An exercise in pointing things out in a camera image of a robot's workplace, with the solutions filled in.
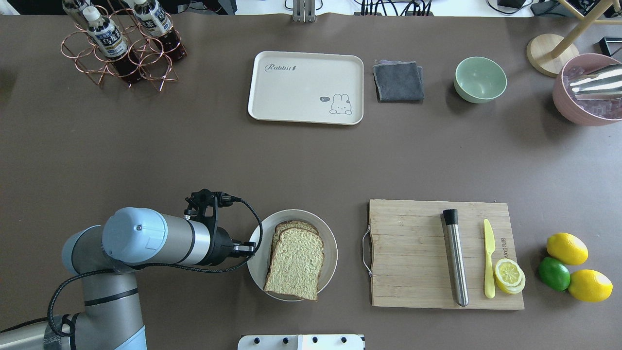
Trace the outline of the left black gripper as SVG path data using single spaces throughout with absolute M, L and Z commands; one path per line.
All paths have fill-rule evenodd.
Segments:
M 231 239 L 229 233 L 224 228 L 217 227 L 215 235 L 212 237 L 214 243 L 211 254 L 209 255 L 209 265 L 217 266 L 227 258 L 253 257 L 256 254 L 256 242 L 241 242 Z M 240 253 L 235 249 L 240 245 Z

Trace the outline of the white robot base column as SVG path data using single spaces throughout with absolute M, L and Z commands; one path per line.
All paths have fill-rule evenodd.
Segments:
M 247 335 L 240 338 L 238 350 L 364 350 L 364 335 L 274 334 Z

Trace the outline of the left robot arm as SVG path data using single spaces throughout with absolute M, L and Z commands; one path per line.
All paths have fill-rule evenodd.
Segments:
M 260 242 L 231 239 L 217 215 L 190 209 L 175 217 L 147 208 L 123 208 L 103 225 L 91 226 L 65 242 L 62 260 L 72 277 L 55 290 L 47 310 L 45 349 L 145 350 L 136 273 L 171 267 L 202 273 L 227 258 L 247 261 Z M 84 311 L 55 316 L 61 291 L 82 280 Z

